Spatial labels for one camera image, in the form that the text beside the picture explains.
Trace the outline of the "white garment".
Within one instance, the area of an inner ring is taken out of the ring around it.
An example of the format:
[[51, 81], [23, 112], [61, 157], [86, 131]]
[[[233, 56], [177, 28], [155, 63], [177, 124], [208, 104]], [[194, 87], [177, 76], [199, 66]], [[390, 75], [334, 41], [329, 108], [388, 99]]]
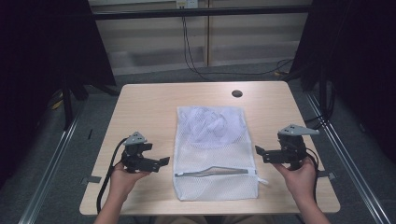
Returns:
[[242, 108], [181, 106], [177, 109], [177, 141], [199, 147], [223, 147], [244, 138], [247, 125]]

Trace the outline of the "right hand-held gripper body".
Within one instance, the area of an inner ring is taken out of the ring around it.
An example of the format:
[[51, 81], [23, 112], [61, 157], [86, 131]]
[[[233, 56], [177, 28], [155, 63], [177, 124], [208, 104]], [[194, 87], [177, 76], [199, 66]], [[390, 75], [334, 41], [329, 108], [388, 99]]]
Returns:
[[281, 146], [280, 157], [277, 163], [288, 163], [292, 171], [301, 168], [301, 161], [309, 158], [315, 169], [318, 169], [318, 157], [313, 157], [307, 153], [307, 147], [304, 143], [304, 135], [319, 134], [319, 130], [313, 130], [303, 126], [291, 124], [278, 131], [278, 142]]

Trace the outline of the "yellow floor object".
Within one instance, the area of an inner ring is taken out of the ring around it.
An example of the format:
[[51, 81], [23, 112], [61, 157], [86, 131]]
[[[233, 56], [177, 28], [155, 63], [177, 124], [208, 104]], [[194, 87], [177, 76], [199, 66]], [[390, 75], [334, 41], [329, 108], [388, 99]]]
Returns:
[[64, 99], [63, 92], [61, 90], [56, 91], [49, 102], [49, 107], [54, 110], [57, 109]]

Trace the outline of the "person's left hand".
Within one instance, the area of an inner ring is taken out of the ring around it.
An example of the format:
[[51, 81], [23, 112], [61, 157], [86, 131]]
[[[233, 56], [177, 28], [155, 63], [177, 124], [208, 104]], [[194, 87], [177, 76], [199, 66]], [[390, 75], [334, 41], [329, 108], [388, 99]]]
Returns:
[[135, 183], [143, 177], [150, 175], [150, 172], [128, 173], [122, 163], [118, 163], [110, 177], [110, 190], [108, 199], [124, 203], [129, 193], [134, 188]]

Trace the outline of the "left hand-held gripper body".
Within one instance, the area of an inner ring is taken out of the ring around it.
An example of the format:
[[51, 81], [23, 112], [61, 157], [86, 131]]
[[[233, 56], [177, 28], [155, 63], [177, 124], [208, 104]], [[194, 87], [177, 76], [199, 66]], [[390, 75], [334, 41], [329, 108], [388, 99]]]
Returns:
[[128, 173], [159, 172], [160, 162], [143, 156], [145, 151], [142, 146], [147, 143], [147, 139], [140, 132], [134, 132], [123, 143], [121, 162]]

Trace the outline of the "black curtain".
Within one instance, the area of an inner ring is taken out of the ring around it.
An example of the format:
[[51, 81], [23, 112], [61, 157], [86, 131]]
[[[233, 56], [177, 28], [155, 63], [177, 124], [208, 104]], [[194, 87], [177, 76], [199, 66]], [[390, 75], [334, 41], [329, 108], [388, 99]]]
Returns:
[[114, 84], [89, 0], [0, 0], [0, 189], [53, 93]]
[[325, 76], [396, 163], [396, 0], [312, 0], [291, 71]]

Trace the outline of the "black metal stand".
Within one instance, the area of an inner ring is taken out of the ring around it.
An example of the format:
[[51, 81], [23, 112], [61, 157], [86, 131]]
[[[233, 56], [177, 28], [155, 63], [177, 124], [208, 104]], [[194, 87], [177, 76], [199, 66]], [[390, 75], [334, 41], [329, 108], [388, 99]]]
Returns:
[[65, 119], [64, 129], [67, 130], [71, 126], [74, 120], [74, 114], [73, 114], [73, 108], [71, 102], [71, 93], [70, 93], [70, 88], [68, 87], [67, 77], [63, 77], [62, 93], [63, 93], [64, 119]]

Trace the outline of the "black horizontal metal bar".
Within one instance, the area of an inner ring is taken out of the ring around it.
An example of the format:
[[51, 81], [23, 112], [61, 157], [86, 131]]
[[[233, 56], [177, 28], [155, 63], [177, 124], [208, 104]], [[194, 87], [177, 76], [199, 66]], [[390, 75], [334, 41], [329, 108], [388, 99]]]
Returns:
[[144, 11], [104, 11], [94, 12], [96, 20], [128, 20], [128, 19], [154, 19], [175, 17], [201, 17], [201, 16], [233, 16], [256, 14], [289, 14], [306, 13], [311, 6], [276, 6], [276, 7], [216, 7], [216, 8], [187, 8], [164, 9]]

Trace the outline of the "person's right hand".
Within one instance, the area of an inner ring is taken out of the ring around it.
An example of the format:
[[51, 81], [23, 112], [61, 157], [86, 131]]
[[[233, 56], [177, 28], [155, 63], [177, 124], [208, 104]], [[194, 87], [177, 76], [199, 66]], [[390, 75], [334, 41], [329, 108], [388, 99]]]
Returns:
[[282, 164], [274, 164], [274, 167], [282, 174], [286, 186], [297, 205], [314, 204], [314, 185], [316, 171], [314, 163], [305, 158], [298, 170], [291, 171]]

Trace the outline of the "metal floor rail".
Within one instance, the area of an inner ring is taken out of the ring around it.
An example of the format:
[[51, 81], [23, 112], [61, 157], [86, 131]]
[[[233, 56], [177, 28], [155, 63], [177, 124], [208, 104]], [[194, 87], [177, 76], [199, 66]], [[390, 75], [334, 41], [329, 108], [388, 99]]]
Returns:
[[49, 165], [47, 166], [37, 188], [35, 189], [35, 193], [24, 209], [18, 224], [35, 224], [37, 216], [50, 190], [50, 184], [57, 174], [60, 162], [67, 150], [71, 138], [74, 135], [75, 129], [78, 126], [79, 119], [80, 114], [77, 114], [71, 120], [69, 126], [63, 131], [62, 137], [49, 161]]
[[314, 96], [313, 93], [307, 93], [305, 96], [309, 104], [311, 105], [311, 108], [313, 109], [315, 115], [318, 117], [320, 127], [324, 130], [327, 138], [332, 143], [332, 147], [334, 148], [335, 152], [337, 153], [338, 157], [346, 168], [346, 171], [348, 172], [351, 181], [353, 182], [371, 216], [375, 220], [375, 223], [391, 224], [385, 208], [378, 200], [372, 189], [369, 187], [356, 163], [352, 160], [345, 144], [340, 139], [332, 123], [330, 121], [326, 121], [325, 118], [322, 117], [322, 113], [319, 110], [318, 99]]

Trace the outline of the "white mesh laundry bag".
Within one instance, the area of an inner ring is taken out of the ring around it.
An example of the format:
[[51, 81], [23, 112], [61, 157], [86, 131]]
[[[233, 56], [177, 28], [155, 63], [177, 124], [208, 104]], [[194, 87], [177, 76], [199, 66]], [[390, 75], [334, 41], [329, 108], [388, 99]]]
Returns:
[[259, 185], [248, 132], [238, 142], [223, 147], [199, 147], [175, 142], [174, 188], [181, 201], [255, 199]]

